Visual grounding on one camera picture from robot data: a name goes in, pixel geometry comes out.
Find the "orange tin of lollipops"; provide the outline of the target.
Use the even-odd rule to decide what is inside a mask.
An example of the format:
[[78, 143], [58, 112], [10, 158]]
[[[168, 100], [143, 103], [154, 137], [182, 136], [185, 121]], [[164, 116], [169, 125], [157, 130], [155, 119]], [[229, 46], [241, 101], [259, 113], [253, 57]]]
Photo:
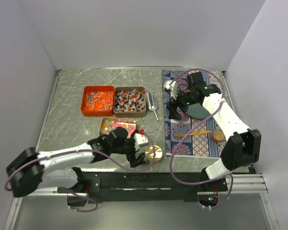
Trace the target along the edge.
[[84, 116], [112, 116], [114, 114], [114, 93], [112, 85], [85, 86], [81, 101]]

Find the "clear plastic jar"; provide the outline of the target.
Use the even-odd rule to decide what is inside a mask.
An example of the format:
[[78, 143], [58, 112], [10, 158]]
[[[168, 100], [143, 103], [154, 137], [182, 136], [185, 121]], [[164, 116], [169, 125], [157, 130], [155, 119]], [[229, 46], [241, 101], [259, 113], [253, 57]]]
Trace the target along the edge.
[[146, 154], [146, 158], [149, 162], [160, 162], [162, 160], [162, 154]]

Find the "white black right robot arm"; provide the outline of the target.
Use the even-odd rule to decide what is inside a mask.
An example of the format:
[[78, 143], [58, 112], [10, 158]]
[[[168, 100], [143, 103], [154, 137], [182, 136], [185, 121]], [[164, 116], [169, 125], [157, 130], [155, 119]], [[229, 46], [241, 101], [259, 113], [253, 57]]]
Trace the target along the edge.
[[222, 83], [207, 84], [201, 71], [187, 75], [186, 80], [186, 91], [179, 89], [176, 79], [167, 80], [163, 85], [171, 94], [167, 104], [169, 119], [182, 119], [177, 109], [201, 123], [214, 119], [226, 140], [220, 159], [201, 172], [201, 187], [211, 191], [218, 179], [258, 161], [262, 136], [257, 129], [251, 129], [239, 119], [228, 105], [221, 91]]

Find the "gold tin of star candies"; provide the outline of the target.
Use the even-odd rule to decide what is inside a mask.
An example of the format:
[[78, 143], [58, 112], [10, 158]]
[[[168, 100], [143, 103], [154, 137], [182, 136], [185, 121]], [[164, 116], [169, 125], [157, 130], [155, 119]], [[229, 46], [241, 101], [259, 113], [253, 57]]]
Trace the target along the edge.
[[122, 127], [127, 130], [128, 138], [136, 130], [136, 120], [127, 118], [104, 117], [101, 122], [99, 135], [109, 134], [110, 131]]

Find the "gold jar lid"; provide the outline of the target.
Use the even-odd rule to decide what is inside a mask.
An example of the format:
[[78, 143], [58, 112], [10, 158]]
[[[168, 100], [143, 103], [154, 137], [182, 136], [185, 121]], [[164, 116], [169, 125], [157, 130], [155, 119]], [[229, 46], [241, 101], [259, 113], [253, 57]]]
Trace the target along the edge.
[[145, 151], [145, 155], [146, 154], [153, 154], [153, 155], [156, 155], [156, 154], [162, 154], [163, 155], [163, 152], [161, 150], [161, 148], [159, 146], [156, 146], [156, 145], [150, 145], [146, 148], [146, 151]]

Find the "silver metal scoop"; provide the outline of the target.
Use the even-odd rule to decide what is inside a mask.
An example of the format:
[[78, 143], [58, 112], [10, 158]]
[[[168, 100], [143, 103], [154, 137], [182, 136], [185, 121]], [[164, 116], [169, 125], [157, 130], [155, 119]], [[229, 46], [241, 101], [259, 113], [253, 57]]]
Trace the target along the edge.
[[147, 92], [145, 95], [148, 109], [154, 113], [156, 120], [159, 121], [158, 115], [156, 113], [158, 107], [154, 95], [150, 92]]

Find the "beige tin of small lollipops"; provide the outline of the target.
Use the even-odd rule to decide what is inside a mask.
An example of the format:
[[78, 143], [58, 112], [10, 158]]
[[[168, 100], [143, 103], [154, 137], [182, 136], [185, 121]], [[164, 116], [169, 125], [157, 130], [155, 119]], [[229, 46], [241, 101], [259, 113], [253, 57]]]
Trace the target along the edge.
[[116, 87], [114, 115], [118, 118], [145, 117], [147, 114], [144, 87]]

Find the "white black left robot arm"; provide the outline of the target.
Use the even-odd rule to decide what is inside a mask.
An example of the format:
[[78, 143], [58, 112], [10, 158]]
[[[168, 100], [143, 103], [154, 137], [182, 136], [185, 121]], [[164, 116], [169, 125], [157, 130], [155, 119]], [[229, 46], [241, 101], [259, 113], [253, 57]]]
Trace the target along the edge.
[[39, 188], [65, 187], [78, 193], [86, 186], [79, 164], [95, 163], [111, 159], [111, 154], [125, 155], [131, 168], [145, 164], [144, 153], [139, 148], [148, 145], [143, 130], [128, 134], [122, 127], [100, 135], [81, 145], [55, 151], [25, 149], [6, 168], [8, 180], [5, 190], [15, 198], [24, 197]]

